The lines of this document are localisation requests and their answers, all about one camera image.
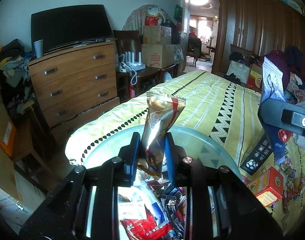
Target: wooden dresser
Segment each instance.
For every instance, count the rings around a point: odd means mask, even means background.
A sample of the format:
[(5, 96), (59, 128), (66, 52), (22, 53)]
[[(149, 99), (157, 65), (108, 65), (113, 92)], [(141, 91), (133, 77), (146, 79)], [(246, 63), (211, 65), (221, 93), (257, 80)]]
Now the wooden dresser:
[(60, 50), (29, 62), (42, 113), (59, 145), (119, 105), (114, 42)]

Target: cable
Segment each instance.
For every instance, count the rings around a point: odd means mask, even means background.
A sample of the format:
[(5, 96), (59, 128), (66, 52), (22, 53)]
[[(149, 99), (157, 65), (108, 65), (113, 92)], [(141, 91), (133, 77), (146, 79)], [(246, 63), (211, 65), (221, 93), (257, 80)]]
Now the cable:
[(131, 67), (131, 65), (132, 65), (132, 63), (131, 62), (124, 62), (124, 60), (125, 60), (125, 54), (121, 54), (121, 55), (119, 55), (118, 57), (122, 57), (123, 56), (123, 58), (122, 58), (122, 61), (121, 61), (121, 63), (120, 63), (120, 66), (121, 67), (124, 67), (124, 68), (128, 68), (128, 69), (130, 69), (130, 74), (132, 74), (132, 72), (134, 72), (134, 76), (131, 78), (131, 80), (130, 80), (130, 83), (132, 84), (132, 85), (135, 85), (135, 84), (137, 84), (137, 71), (135, 71), (132, 67)]

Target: wardrobe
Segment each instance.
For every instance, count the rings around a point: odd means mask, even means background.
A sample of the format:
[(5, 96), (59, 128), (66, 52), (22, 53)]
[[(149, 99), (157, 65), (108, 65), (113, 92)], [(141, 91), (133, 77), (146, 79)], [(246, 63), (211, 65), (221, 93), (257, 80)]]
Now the wardrobe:
[(280, 0), (219, 0), (216, 52), (211, 73), (229, 68), (230, 45), (263, 56), (296, 45), (305, 55), (305, 17)]

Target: yellow bedspread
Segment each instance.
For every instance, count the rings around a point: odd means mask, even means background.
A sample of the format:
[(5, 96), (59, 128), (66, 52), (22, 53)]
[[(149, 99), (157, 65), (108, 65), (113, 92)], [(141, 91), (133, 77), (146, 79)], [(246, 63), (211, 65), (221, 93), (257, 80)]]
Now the yellow bedspread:
[[(240, 164), (252, 141), (259, 136), (262, 127), (257, 110), (261, 95), (257, 92), (202, 70), (187, 73), (151, 90), (186, 98), (187, 106), (175, 124), (210, 136), (224, 147), (236, 164)], [(145, 124), (146, 114), (146, 94), (115, 107), (71, 135), (65, 150), (67, 158), (71, 164), (82, 165), (96, 146), (109, 136)], [(299, 174), (305, 173), (305, 150), (298, 148), (292, 138), (286, 148), (293, 168)], [(263, 168), (273, 165), (271, 155), (252, 179), (257, 178)], [(305, 192), (298, 200), (290, 201), (286, 213), (283, 212), (282, 201), (273, 208), (267, 207), (267, 210), (286, 233), (298, 219), (304, 204)]]

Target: doorway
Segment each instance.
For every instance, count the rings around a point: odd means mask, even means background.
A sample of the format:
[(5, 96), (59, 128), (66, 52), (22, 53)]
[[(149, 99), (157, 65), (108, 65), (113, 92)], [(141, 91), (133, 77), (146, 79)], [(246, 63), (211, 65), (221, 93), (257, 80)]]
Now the doorway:
[[(196, 69), (211, 72), (217, 41), (219, 0), (190, 0), (189, 6), (188, 56), (184, 72)], [(190, 49), (196, 47), (197, 43), (199, 52), (194, 54), (195, 50)]]

